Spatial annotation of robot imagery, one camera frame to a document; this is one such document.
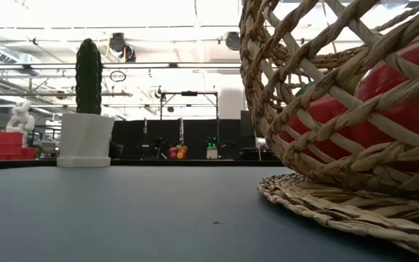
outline red container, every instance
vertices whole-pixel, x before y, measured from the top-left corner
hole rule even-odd
[[[24,159],[23,134],[0,132],[0,160]]]
[[[35,159],[35,149],[34,148],[22,148],[23,158],[30,160]]]
[[[22,147],[23,134],[17,132],[0,132],[0,145],[19,145]]]
[[[15,156],[22,155],[22,146],[20,145],[11,145],[11,144],[0,144],[0,155],[1,156]]]

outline colorful toy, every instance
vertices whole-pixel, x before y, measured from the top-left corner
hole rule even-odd
[[[169,149],[169,155],[171,159],[186,159],[187,158],[187,146],[183,146],[184,142],[176,147],[172,147]]]

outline woven placemat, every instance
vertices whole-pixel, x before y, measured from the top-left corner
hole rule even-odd
[[[323,226],[386,239],[419,255],[417,200],[347,191],[298,174],[264,178],[258,191],[269,201]]]

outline metal beam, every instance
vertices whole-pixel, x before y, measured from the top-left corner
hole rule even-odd
[[[206,99],[208,99],[208,101],[213,105],[213,106],[216,106],[216,104],[214,104],[212,101],[211,101],[211,99],[207,96],[207,95],[204,95],[205,96],[205,98]]]
[[[6,107],[13,107],[14,104],[4,104],[0,105],[0,108],[6,108]],[[159,104],[135,104],[135,105],[119,105],[119,104],[103,104],[102,106],[106,108],[159,108]],[[57,104],[57,105],[31,105],[32,108],[75,108],[77,107],[76,104]],[[196,108],[214,108],[214,105],[210,104],[191,104],[190,106],[187,104],[172,104],[172,105],[165,105],[163,108],[184,108],[184,107],[196,107]]]
[[[77,94],[74,93],[65,93],[65,94],[57,94],[57,93],[27,93],[27,94],[1,94],[0,96],[14,96],[14,97],[74,97]],[[101,96],[132,96],[130,93],[125,92],[116,92],[116,93],[102,93]]]
[[[104,69],[239,69],[241,63],[104,63]],[[76,68],[75,63],[0,64],[0,70],[57,70]]]

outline air duct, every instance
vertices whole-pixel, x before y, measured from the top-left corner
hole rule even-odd
[[[33,55],[16,52],[0,45],[0,63],[32,64],[32,63],[40,63],[40,62],[41,62],[40,59],[34,57]],[[23,69],[23,70],[19,70],[19,72],[22,74],[30,74],[31,76],[36,76],[40,74],[39,71],[32,70],[32,69]]]

